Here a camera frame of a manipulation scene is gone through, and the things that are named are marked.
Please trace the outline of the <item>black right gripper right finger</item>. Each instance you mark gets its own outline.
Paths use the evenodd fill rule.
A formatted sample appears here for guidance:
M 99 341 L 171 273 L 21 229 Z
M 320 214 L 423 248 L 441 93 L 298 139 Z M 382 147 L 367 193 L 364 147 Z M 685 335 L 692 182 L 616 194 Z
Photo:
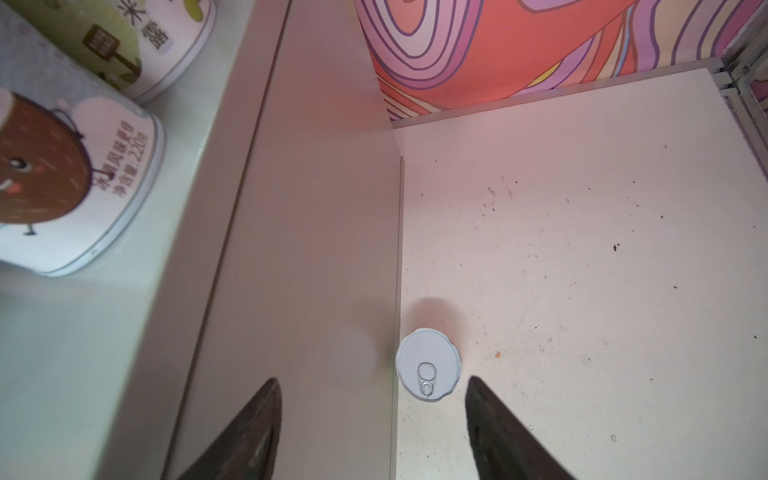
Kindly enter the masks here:
M 477 376 L 468 381 L 465 410 L 468 438 L 481 479 L 573 480 Z

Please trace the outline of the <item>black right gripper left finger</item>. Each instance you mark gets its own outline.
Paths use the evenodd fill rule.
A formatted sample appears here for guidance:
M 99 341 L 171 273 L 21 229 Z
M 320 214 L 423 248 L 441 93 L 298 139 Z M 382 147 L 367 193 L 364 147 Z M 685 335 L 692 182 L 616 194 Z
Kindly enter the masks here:
M 270 378 L 180 479 L 271 479 L 281 421 L 281 388 Z

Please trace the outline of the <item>can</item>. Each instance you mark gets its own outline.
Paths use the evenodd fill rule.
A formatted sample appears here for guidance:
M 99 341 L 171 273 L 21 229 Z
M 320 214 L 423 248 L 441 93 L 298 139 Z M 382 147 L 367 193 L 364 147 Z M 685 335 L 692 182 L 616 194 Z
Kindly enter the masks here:
M 419 328 L 400 342 L 395 367 L 411 395 L 420 401 L 437 402 L 455 389 L 462 362 L 458 349 L 445 334 Z
M 157 177 L 159 120 L 1 7 L 1 259 L 73 273 L 125 230 Z
M 137 104 L 170 87 L 200 53 L 211 0 L 3 1 L 71 60 Z

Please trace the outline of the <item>grey metal cabinet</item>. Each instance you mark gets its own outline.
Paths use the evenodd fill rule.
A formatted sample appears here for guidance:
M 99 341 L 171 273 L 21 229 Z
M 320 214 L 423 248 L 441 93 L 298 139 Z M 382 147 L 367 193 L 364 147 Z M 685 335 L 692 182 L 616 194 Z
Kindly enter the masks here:
M 276 478 L 391 478 L 402 162 L 354 4 L 219 2 L 148 109 L 128 229 L 1 268 L 2 477 L 176 479 L 276 378 Z

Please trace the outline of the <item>aluminium frame post right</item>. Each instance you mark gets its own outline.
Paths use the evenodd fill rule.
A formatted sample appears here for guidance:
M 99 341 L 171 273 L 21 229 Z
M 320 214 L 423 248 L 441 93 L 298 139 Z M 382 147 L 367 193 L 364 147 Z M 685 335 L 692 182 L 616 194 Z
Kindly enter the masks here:
M 767 177 L 767 97 L 758 99 L 753 84 L 767 82 L 767 4 L 762 4 L 726 48 L 717 74 L 719 91 L 729 107 L 764 177 Z

